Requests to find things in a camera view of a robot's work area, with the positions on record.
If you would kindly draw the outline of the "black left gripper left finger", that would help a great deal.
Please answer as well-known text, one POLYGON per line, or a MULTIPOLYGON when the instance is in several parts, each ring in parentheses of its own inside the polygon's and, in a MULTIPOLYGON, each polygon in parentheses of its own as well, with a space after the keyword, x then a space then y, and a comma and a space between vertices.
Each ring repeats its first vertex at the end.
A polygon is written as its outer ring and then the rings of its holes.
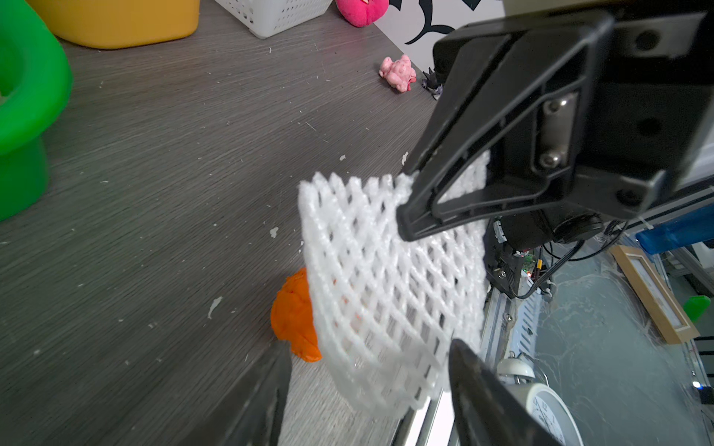
POLYGON ((288 343, 277 341, 240 376, 218 407, 182 445, 276 445, 292 372, 288 343))

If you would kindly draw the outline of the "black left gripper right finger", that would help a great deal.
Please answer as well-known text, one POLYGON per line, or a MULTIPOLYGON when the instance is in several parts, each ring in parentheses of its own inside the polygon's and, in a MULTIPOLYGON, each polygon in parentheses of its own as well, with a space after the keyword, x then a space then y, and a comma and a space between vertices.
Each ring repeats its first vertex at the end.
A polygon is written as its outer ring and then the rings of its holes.
POLYGON ((448 372, 461 445, 559 444, 459 338, 451 342, 448 372))

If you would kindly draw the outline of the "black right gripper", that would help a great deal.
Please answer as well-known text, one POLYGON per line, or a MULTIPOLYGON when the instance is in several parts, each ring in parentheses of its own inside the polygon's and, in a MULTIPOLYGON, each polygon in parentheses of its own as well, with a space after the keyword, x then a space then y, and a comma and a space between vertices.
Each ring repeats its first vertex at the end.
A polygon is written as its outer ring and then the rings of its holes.
POLYGON ((403 169, 405 241, 572 190, 571 204, 632 219, 699 165, 713 126, 712 2, 535 6, 550 15, 470 23, 435 44, 444 90, 403 169))

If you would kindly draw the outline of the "orange being unwrapped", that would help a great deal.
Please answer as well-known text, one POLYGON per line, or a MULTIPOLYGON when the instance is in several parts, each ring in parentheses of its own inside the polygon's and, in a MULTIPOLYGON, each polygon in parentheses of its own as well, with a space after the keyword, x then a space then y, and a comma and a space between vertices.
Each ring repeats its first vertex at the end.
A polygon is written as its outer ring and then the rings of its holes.
POLYGON ((291 352, 304 362, 320 362, 314 328, 307 269, 286 279, 271 308, 271 328, 279 340, 287 341, 291 352))

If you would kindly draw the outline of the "white foam net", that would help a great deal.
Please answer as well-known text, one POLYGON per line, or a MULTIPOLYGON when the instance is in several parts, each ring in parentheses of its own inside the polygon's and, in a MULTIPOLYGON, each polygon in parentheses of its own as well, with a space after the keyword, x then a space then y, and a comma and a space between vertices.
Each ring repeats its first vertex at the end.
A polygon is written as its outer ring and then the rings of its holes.
POLYGON ((318 347, 340 395, 372 416, 420 409, 449 384, 451 342, 482 343, 486 224, 403 240, 396 212, 414 182, 316 174, 299 185, 318 347))

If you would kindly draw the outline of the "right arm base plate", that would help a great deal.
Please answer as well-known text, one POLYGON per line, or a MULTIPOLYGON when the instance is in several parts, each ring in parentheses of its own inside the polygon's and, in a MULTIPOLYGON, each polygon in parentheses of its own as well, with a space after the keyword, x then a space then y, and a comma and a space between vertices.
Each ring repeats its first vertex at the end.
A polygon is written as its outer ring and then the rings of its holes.
POLYGON ((524 299, 521 291, 522 273, 530 272, 535 282, 554 264, 543 248, 550 241, 550 232, 539 223, 537 213, 490 219, 485 233, 486 276, 498 292, 508 298, 524 299))

